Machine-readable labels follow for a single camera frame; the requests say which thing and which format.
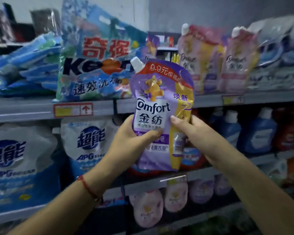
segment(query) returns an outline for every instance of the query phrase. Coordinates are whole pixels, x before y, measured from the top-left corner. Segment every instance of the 超能 logo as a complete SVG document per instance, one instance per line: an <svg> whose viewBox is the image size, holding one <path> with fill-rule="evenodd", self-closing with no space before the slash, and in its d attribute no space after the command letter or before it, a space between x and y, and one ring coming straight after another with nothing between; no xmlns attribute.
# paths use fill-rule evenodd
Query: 超能 logo
<svg viewBox="0 0 294 235"><path fill-rule="evenodd" d="M23 156L26 141L0 140L0 167L9 167Z"/></svg>
<svg viewBox="0 0 294 235"><path fill-rule="evenodd" d="M78 137L77 147L84 150L90 150L97 147L99 142L105 140L105 129L99 129L96 126L85 128Z"/></svg>

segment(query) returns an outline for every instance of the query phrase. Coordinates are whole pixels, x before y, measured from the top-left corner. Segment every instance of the purple pouch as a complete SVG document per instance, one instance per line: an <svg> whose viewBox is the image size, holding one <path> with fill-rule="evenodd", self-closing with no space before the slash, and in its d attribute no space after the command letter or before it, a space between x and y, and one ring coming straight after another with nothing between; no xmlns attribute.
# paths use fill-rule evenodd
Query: purple pouch
<svg viewBox="0 0 294 235"><path fill-rule="evenodd" d="M136 75L130 80L137 99L133 130L142 135L162 128L160 138L146 147L137 161L139 169L176 171L180 168L185 135L173 127L170 116L190 120L194 102L191 75L176 63L150 59L143 64L138 58L131 63Z"/></svg>

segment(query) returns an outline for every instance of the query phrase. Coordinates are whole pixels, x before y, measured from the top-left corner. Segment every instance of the red arrow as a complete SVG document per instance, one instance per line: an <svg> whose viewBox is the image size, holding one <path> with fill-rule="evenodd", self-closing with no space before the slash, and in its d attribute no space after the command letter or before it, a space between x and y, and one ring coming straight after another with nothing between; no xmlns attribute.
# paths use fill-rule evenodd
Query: red arrow
<svg viewBox="0 0 294 235"><path fill-rule="evenodd" d="M84 106L82 110L85 110L85 114L87 114L87 110L90 110L90 108L88 106Z"/></svg>

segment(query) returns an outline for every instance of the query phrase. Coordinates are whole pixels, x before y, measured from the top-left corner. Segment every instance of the hand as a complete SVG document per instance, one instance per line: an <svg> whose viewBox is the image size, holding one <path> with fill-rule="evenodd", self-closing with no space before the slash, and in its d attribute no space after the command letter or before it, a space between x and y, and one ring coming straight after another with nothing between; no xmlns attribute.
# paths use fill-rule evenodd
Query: hand
<svg viewBox="0 0 294 235"><path fill-rule="evenodd" d="M108 152L102 158L102 161L112 168L116 176L132 166L144 149L157 140L163 132L162 129L150 130L137 136L132 129L133 116L130 115L120 126Z"/></svg>
<svg viewBox="0 0 294 235"><path fill-rule="evenodd" d="M217 169L231 168L238 158L237 155L240 154L225 138L194 115L192 115L192 124L174 116L171 116L171 123L182 131Z"/></svg>

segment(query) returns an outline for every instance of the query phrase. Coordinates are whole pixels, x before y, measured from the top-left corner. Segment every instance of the blue detergent bottle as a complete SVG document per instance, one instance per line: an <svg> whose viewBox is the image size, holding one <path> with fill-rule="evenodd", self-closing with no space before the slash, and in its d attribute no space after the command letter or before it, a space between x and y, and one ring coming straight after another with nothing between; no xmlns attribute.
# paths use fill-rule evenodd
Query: blue detergent bottle
<svg viewBox="0 0 294 235"><path fill-rule="evenodd" d="M236 147L241 125L237 122L237 112L228 110L221 120L217 132L224 137L233 147Z"/></svg>
<svg viewBox="0 0 294 235"><path fill-rule="evenodd" d="M271 150L271 141L277 123L271 118L272 109L263 107L258 116L242 129L238 149L246 153L265 153Z"/></svg>
<svg viewBox="0 0 294 235"><path fill-rule="evenodd" d="M223 117L222 110L223 110L223 107L214 108L213 113L211 114L211 116L208 119L210 126L215 130L218 128L218 124L220 123L220 121Z"/></svg>

